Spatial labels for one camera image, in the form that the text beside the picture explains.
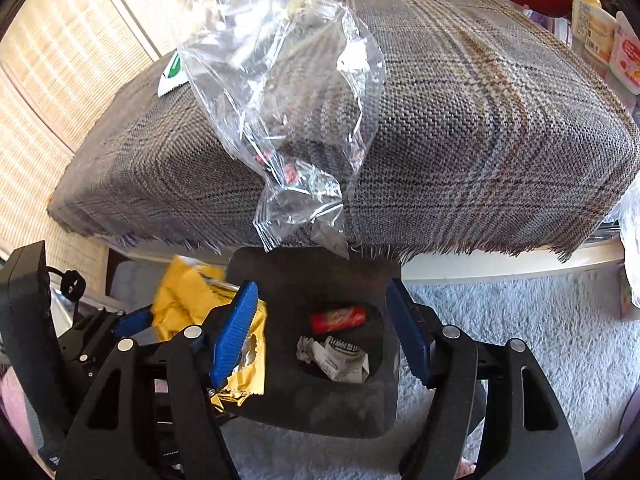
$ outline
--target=silver screw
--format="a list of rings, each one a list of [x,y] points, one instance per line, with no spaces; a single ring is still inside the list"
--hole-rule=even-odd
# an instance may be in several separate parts
[[[133,348],[133,339],[121,339],[118,343],[118,350],[121,352],[126,352],[127,350],[131,350]]]
[[[527,345],[522,339],[512,339],[509,343],[509,346],[516,352],[524,352],[527,349]]]
[[[457,326],[445,325],[442,327],[442,335],[449,339],[458,339],[460,337],[460,329]]]
[[[184,336],[187,339],[196,339],[202,334],[202,329],[197,325],[191,325],[184,329]]]

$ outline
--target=light blue carpet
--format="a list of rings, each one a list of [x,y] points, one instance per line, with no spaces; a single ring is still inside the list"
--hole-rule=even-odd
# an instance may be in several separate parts
[[[475,339],[504,344],[517,336],[527,341],[567,414],[583,463],[593,465],[615,441],[640,376],[640,323],[620,321],[616,271],[606,267],[514,282],[419,287],[411,293],[414,300],[430,304],[443,322]],[[130,290],[127,282],[144,283],[145,274],[140,267],[116,276],[116,295]],[[152,291],[157,266],[149,274],[154,276],[147,280]],[[136,295],[141,299],[144,294],[138,288]],[[231,421],[223,433],[240,475],[246,480],[399,478],[398,462],[417,438],[431,401],[404,360],[400,380],[398,420],[376,440]],[[470,436],[466,458],[475,458],[479,435]]]

